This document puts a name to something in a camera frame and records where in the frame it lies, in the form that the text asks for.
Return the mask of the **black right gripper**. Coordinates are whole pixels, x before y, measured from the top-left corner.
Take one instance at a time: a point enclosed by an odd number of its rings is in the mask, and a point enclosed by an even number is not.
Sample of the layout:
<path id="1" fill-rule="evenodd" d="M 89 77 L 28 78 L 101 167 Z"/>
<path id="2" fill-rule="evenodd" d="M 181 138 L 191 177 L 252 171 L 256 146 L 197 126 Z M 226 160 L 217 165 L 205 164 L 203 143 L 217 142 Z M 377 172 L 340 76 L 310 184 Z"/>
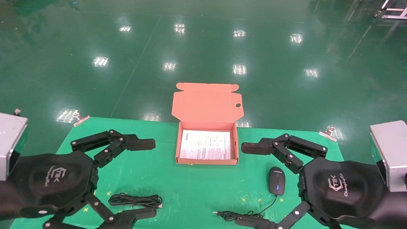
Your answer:
<path id="1" fill-rule="evenodd" d="M 325 157 L 328 148 L 289 134 L 243 142 L 241 151 L 250 155 L 273 155 L 300 175 L 302 202 L 279 223 L 254 216 L 239 216 L 235 224 L 254 229 L 290 229 L 308 212 L 325 226 L 334 223 L 353 228 L 372 228 L 374 213 L 388 188 L 374 165 L 352 161 L 335 162 Z M 304 165 L 292 152 L 314 158 Z"/>

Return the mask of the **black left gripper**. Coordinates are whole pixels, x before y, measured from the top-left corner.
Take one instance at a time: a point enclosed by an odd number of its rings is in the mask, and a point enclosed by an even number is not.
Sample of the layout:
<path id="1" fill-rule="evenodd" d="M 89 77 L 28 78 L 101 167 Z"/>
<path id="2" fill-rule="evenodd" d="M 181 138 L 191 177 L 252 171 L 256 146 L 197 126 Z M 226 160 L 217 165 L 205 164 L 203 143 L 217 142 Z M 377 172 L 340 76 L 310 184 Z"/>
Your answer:
<path id="1" fill-rule="evenodd" d="M 86 154 L 103 147 L 93 160 Z M 132 229 L 138 220 L 157 216 L 155 208 L 127 210 L 113 214 L 94 194 L 97 168 L 103 168 L 125 150 L 155 149 L 154 139 L 121 134 L 114 129 L 71 142 L 66 155 L 43 154 L 20 157 L 9 175 L 9 219 L 41 218 L 53 215 L 44 229 L 80 229 L 64 223 L 86 203 L 104 220 L 99 229 Z"/>

